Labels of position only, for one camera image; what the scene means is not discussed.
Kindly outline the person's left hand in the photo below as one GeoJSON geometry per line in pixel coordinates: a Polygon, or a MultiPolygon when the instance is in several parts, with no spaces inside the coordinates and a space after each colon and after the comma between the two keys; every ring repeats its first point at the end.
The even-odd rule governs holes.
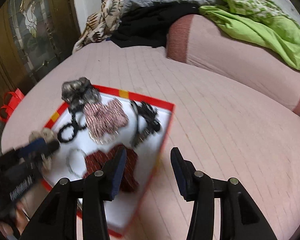
{"type": "MultiPolygon", "coordinates": [[[[18,229],[19,233],[22,234],[29,222],[29,216],[26,212],[25,205],[21,201],[17,202],[14,210],[15,214],[12,222],[18,229]]],[[[12,227],[4,222],[0,222],[0,233],[3,235],[4,239],[17,239],[13,235],[12,227]]]]}

